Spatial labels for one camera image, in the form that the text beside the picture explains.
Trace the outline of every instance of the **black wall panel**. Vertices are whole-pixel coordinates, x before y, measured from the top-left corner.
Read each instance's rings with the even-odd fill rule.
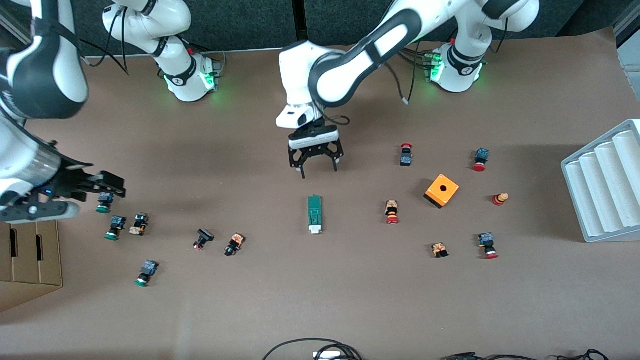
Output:
[[[561,36],[581,35],[608,28],[634,0],[585,0],[560,32]]]
[[[212,50],[243,50],[283,47],[296,41],[291,0],[185,0],[191,9],[191,28],[182,36]],[[104,46],[107,30],[102,25],[102,10],[109,0],[73,1],[76,33],[79,37]],[[3,1],[3,6],[25,25],[31,22],[29,8]],[[112,53],[120,53],[120,42],[112,39]],[[142,53],[127,45],[129,54]],[[83,54],[100,52],[83,46]]]
[[[540,0],[540,14],[536,21],[521,33],[509,33],[507,38],[554,37],[583,1]],[[319,45],[355,44],[378,25],[391,2],[392,0],[305,0],[309,40]],[[452,19],[429,34],[425,40],[445,41],[455,28],[456,23]],[[494,31],[495,38],[501,36],[501,31]]]

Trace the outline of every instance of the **metal frame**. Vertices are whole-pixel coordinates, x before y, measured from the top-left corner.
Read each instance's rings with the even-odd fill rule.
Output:
[[[618,37],[640,16],[640,0],[635,0],[613,22],[613,33]]]
[[[6,8],[0,6],[0,26],[9,31],[18,41],[27,45],[31,43],[31,32],[25,28]]]

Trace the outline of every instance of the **white plug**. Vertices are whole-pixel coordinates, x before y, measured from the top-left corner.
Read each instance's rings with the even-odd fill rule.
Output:
[[[313,359],[316,358],[317,354],[318,352],[314,351]],[[336,357],[340,357],[341,355],[342,353],[339,351],[323,351],[322,354],[320,354],[320,357],[318,357],[318,360],[332,360]]]

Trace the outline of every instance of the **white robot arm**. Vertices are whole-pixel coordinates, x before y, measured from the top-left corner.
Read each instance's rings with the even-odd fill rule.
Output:
[[[210,58],[189,54],[174,35],[191,26],[191,12],[183,0],[114,0],[102,21],[112,37],[153,56],[164,72],[169,91],[185,102],[200,100],[217,90],[218,73]]]
[[[380,25],[346,53],[309,41],[286,47],[280,53],[280,75],[287,106],[276,124],[296,129],[289,136],[290,166],[304,178],[304,162],[327,155],[337,171],[344,153],[337,127],[324,124],[324,108],[346,104],[367,76],[410,43],[455,16],[460,27],[456,43],[438,50],[441,64],[432,80],[448,91],[464,91],[491,44],[489,26],[505,29],[508,23],[506,30],[521,31],[539,8],[539,0],[395,0]]]
[[[25,4],[25,0],[16,0]],[[124,180],[97,176],[24,129],[27,119],[67,119],[83,107],[88,87],[80,66],[70,0],[30,0],[32,43],[0,50],[0,221],[19,224],[77,214],[87,192],[125,195]],[[40,202],[38,196],[46,197]]]

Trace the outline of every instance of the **red and yellow object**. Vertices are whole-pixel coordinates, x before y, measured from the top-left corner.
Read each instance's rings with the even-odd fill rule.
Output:
[[[398,223],[398,201],[387,200],[387,208],[385,215],[387,216],[387,224],[394,225]]]
[[[460,187],[448,177],[440,174],[438,178],[424,192],[424,198],[434,204],[438,209],[442,209],[451,201],[451,197]]]
[[[498,195],[493,197],[493,205],[502,206],[509,198],[508,193],[499,193]]]

